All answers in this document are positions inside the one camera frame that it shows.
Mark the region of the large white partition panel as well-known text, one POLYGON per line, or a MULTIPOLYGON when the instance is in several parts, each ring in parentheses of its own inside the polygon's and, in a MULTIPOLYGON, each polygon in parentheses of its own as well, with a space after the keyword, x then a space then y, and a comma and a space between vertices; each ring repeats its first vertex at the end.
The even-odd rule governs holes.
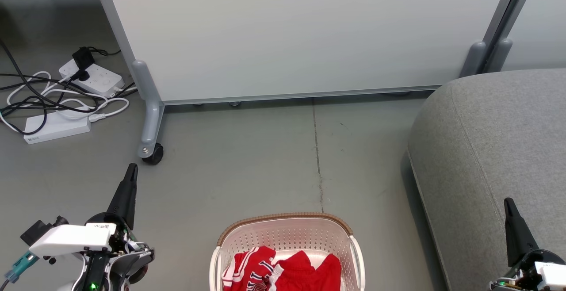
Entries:
POLYGON ((436 88, 501 0, 100 0, 165 104, 436 88))

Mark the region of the grey partition foot with caster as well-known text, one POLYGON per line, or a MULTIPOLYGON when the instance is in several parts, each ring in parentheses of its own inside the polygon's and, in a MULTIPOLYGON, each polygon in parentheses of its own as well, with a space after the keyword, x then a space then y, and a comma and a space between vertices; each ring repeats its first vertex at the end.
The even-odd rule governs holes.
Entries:
POLYGON ((164 148, 158 142, 164 104, 158 94, 147 63, 135 60, 132 63, 131 70, 139 94, 145 102, 145 118, 138 155, 146 164, 157 165, 164 155, 164 148))

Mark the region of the white power strip with sockets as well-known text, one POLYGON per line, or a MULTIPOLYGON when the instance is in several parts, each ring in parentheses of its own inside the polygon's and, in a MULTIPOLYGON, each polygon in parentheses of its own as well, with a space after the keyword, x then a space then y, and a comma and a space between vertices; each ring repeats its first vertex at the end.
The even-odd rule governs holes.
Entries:
POLYGON ((89 93, 110 98, 125 86, 121 75, 99 65, 92 64, 85 71, 89 74, 89 78, 84 81, 76 79, 73 83, 89 93))

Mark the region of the white perforated laundry basket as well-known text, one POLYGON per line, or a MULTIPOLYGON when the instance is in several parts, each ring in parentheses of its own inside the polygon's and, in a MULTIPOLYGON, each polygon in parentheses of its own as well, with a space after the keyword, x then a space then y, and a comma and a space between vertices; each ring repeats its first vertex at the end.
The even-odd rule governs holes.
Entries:
POLYGON ((279 213, 237 221, 220 235, 209 269, 210 291, 222 291, 222 273, 237 253, 266 246, 274 260, 305 251, 318 267, 332 253, 341 262, 341 291, 365 291, 366 274, 360 245, 340 217, 328 213, 279 213))

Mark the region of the white flat power strip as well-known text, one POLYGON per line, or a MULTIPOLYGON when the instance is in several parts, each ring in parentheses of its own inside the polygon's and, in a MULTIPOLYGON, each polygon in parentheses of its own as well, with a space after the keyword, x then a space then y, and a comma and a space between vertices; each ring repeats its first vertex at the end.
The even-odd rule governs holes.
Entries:
POLYGON ((87 133, 91 130, 91 122, 85 115, 71 110, 52 112, 47 115, 43 127, 40 127, 43 115, 31 116, 26 120, 23 138, 28 144, 36 144, 87 133))

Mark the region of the grey fabric sofa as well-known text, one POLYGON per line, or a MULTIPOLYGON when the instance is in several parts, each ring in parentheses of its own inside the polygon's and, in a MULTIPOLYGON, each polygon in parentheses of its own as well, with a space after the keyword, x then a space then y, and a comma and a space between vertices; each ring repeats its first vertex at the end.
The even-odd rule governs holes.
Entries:
POLYGON ((408 158, 449 291, 508 270, 504 199, 566 260, 566 69, 453 80, 426 99, 408 158))

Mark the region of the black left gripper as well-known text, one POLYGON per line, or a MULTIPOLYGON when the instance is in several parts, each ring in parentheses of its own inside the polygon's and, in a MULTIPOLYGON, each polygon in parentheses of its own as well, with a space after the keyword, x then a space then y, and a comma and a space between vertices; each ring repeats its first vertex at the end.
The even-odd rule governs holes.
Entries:
POLYGON ((136 163, 129 164, 107 212, 87 222, 96 229, 109 229, 111 225, 116 228, 108 247, 100 251, 85 249, 85 291, 132 291, 131 285, 143 279, 155 259, 154 249, 139 242, 133 233, 138 172, 136 163))

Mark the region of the black power adapter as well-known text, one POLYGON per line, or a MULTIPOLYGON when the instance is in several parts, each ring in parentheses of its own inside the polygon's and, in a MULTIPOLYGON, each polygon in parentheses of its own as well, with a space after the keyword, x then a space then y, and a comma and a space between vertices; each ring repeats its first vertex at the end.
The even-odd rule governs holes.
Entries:
POLYGON ((88 67, 95 63, 90 48, 86 46, 80 47, 77 51, 75 51, 75 53, 72 54, 72 57, 77 68, 81 71, 85 71, 88 67))

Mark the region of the plain red garment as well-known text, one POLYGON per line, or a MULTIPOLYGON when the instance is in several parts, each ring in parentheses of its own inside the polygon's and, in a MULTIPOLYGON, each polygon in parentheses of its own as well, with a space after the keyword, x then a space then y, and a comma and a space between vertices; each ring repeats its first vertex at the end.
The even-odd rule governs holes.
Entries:
POLYGON ((299 251, 276 263, 268 291, 341 291, 341 263, 330 253, 314 267, 305 251, 299 251))

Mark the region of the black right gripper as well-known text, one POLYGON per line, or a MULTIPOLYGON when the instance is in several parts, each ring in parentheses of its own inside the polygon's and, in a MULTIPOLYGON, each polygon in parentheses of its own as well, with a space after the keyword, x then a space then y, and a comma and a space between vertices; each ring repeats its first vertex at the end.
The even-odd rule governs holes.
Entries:
POLYGON ((512 198, 504 199, 507 259, 510 271, 489 283, 489 291, 537 291, 540 275, 535 262, 566 264, 561 257, 539 249, 532 233, 512 198))

